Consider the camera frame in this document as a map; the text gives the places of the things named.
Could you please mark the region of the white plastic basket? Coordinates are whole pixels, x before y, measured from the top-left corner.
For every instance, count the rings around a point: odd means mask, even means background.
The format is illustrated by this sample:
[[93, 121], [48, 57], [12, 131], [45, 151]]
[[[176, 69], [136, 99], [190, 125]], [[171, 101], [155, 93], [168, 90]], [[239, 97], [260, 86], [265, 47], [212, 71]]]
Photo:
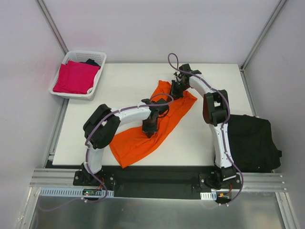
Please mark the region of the white plastic basket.
[[49, 92], [68, 99], [90, 100], [102, 74], [107, 55], [95, 51], [69, 51], [65, 55]]

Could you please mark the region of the black t shirt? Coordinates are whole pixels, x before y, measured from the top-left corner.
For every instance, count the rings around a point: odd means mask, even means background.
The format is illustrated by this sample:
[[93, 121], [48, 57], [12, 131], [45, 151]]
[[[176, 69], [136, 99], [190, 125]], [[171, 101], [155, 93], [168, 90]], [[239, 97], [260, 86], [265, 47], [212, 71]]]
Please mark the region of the black t shirt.
[[270, 173], [280, 167], [282, 151], [273, 142], [268, 120], [232, 114], [228, 139], [231, 156], [241, 172]]

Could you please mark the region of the pink t shirt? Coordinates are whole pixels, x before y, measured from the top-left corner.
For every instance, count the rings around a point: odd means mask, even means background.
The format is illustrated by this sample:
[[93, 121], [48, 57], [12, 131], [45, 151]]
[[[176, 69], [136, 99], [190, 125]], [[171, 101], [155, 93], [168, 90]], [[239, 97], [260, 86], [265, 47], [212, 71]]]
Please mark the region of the pink t shirt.
[[61, 64], [57, 83], [52, 91], [68, 94], [88, 94], [93, 89], [94, 79], [100, 70], [97, 66], [69, 60]]

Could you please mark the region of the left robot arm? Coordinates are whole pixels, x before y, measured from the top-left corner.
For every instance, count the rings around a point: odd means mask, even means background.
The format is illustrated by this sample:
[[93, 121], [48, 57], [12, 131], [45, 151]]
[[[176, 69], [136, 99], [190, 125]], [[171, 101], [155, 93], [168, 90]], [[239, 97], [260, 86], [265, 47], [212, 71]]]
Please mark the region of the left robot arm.
[[106, 104], [98, 106], [83, 126], [87, 148], [85, 161], [79, 174], [75, 175], [73, 184], [98, 186], [104, 183], [100, 174], [103, 152], [112, 142], [118, 128], [142, 121], [142, 132], [150, 138], [157, 132], [158, 119], [168, 114], [172, 102], [173, 98], [168, 96], [166, 100], [142, 99], [136, 105], [117, 109], [111, 109]]

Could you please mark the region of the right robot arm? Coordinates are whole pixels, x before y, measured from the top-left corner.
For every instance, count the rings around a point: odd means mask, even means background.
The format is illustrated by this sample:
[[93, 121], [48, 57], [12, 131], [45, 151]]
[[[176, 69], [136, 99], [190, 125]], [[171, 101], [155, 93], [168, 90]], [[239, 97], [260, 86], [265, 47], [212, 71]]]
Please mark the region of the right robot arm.
[[214, 172], [204, 183], [210, 188], [220, 190], [231, 184], [236, 177], [228, 139], [228, 120], [230, 108], [227, 91], [213, 88], [198, 70], [192, 70], [189, 64], [174, 68], [176, 79], [172, 81], [170, 95], [174, 99], [183, 97], [184, 91], [195, 89], [203, 98], [203, 119], [209, 125], [215, 149]]

